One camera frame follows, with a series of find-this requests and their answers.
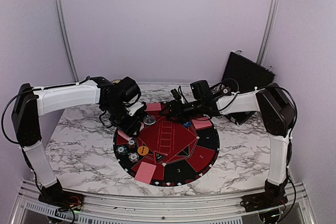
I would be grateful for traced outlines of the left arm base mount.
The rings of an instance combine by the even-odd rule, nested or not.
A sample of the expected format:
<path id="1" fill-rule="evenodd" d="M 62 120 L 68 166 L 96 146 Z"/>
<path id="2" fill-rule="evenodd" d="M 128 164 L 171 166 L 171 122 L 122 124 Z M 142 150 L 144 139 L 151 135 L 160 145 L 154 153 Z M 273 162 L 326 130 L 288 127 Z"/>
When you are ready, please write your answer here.
<path id="1" fill-rule="evenodd" d="M 63 189 L 60 181 L 50 187 L 42 186 L 38 200 L 50 205 L 59 206 L 61 209 L 70 207 L 72 210 L 80 210 L 82 208 L 83 194 L 73 193 Z"/>

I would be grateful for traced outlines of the dealt red card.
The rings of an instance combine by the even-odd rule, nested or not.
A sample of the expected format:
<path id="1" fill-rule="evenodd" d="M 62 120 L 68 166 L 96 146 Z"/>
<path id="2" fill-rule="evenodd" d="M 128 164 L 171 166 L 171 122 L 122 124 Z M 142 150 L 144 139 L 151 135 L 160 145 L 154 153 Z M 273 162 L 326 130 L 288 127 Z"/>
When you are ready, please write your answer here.
<path id="1" fill-rule="evenodd" d="M 155 170 L 156 170 L 156 165 L 142 162 L 137 170 L 137 173 L 134 179 L 138 182 L 150 184 Z"/>
<path id="2" fill-rule="evenodd" d="M 161 111 L 161 103 L 147 103 L 146 111 Z"/>
<path id="3" fill-rule="evenodd" d="M 210 120 L 192 120 L 193 127 L 196 130 L 201 130 L 201 129 L 207 129 L 209 127 L 212 127 L 212 122 Z"/>

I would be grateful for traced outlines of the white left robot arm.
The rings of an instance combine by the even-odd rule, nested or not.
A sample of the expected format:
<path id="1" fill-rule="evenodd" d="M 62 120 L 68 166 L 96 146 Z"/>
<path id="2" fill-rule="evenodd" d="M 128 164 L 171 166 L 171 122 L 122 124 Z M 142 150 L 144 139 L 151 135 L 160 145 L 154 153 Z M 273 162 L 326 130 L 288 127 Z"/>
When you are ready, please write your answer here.
<path id="1" fill-rule="evenodd" d="M 137 136 L 142 129 L 146 104 L 140 102 L 141 90 L 135 80 L 125 77 L 112 83 L 105 77 L 87 76 L 79 82 L 54 86 L 33 86 L 24 83 L 17 94 L 5 105 L 2 115 L 13 108 L 11 120 L 15 140 L 9 142 L 20 146 L 27 164 L 40 183 L 47 188 L 45 196 L 54 205 L 66 202 L 66 193 L 55 184 L 58 179 L 46 155 L 47 140 L 44 140 L 47 123 L 65 110 L 80 106 L 98 106 L 108 116 L 107 127 L 116 127 L 126 135 Z"/>

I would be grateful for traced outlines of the red playing card deck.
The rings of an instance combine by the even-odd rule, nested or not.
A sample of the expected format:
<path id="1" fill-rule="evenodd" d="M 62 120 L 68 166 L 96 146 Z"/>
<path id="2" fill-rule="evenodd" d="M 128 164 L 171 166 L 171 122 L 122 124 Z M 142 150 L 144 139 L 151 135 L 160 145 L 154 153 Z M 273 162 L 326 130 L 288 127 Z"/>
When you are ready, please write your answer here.
<path id="1" fill-rule="evenodd" d="M 133 136 L 126 135 L 122 130 L 118 130 L 118 135 L 127 141 L 133 139 Z"/>

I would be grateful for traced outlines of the blue round blind button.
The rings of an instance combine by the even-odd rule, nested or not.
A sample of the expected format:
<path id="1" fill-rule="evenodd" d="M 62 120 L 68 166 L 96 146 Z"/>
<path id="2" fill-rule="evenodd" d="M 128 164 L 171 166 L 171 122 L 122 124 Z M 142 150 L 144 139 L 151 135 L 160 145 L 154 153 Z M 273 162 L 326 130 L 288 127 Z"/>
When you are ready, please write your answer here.
<path id="1" fill-rule="evenodd" d="M 186 127 L 186 128 L 190 127 L 191 126 L 191 121 L 184 123 L 183 126 Z"/>

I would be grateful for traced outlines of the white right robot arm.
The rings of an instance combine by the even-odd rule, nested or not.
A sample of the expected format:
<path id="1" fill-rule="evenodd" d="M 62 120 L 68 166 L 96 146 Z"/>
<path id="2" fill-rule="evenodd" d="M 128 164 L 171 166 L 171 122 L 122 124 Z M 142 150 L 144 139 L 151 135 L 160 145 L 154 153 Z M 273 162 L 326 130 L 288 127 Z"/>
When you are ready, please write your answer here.
<path id="1" fill-rule="evenodd" d="M 199 115 L 220 116 L 232 113 L 259 112 L 270 139 L 270 169 L 267 181 L 279 186 L 287 179 L 291 158 L 290 142 L 297 120 L 297 107 L 291 94 L 276 83 L 250 91 L 215 95 L 206 80 L 191 83 L 194 101 L 182 102 L 182 95 L 172 90 L 174 99 L 160 114 L 178 123 Z"/>

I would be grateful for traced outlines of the orange round blind button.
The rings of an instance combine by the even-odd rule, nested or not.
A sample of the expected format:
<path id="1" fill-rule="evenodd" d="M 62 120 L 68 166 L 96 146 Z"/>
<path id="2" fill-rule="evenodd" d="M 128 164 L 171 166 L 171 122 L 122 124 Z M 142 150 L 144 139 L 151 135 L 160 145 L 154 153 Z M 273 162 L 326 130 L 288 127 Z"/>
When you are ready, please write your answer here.
<path id="1" fill-rule="evenodd" d="M 140 146 L 137 150 L 138 154 L 141 156 L 146 156 L 149 153 L 149 148 L 147 146 Z"/>

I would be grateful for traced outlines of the black triangular button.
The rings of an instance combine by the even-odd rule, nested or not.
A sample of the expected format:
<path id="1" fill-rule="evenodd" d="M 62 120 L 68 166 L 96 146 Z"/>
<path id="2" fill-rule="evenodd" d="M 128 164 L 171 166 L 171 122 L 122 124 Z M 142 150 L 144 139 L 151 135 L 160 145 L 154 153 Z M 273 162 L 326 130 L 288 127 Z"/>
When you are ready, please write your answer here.
<path id="1" fill-rule="evenodd" d="M 166 156 L 167 156 L 165 153 L 160 153 L 158 151 L 154 151 L 153 155 L 154 155 L 154 163 L 155 164 L 157 164 L 159 161 L 166 158 Z"/>

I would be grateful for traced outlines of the clear round dealer button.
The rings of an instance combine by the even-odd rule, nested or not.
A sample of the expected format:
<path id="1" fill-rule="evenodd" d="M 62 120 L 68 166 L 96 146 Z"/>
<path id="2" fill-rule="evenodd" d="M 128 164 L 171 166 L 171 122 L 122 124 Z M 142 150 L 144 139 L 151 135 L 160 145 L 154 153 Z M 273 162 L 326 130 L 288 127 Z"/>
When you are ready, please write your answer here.
<path id="1" fill-rule="evenodd" d="M 143 123 L 147 126 L 153 125 L 153 124 L 156 123 L 156 118 L 155 118 L 155 116 L 147 115 L 147 116 L 144 117 Z"/>

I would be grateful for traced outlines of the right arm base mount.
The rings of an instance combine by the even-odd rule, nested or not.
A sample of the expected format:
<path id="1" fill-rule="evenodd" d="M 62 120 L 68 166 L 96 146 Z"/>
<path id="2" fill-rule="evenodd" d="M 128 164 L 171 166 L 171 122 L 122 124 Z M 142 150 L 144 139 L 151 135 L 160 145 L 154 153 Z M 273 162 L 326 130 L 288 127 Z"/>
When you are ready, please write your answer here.
<path id="1" fill-rule="evenodd" d="M 288 178 L 285 178 L 284 182 L 280 185 L 272 184 L 266 180 L 262 193 L 242 196 L 240 205 L 245 208 L 246 212 L 251 212 L 286 204 L 288 202 L 285 192 L 287 183 Z"/>

